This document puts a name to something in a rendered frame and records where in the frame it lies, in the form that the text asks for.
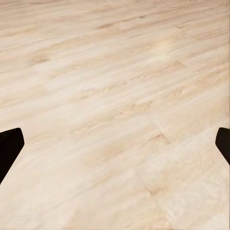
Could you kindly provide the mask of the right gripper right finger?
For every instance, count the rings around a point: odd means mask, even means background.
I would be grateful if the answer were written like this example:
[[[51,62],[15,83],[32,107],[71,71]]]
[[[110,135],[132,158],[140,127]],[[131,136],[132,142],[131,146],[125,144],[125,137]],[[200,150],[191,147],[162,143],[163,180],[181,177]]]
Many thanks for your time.
[[[230,129],[220,127],[215,143],[223,157],[230,165]]]

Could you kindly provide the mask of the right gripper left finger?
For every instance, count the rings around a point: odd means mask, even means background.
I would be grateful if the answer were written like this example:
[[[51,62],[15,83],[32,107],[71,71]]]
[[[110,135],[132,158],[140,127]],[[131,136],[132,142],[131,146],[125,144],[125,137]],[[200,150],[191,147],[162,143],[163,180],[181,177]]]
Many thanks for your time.
[[[24,146],[21,128],[0,133],[0,184]]]

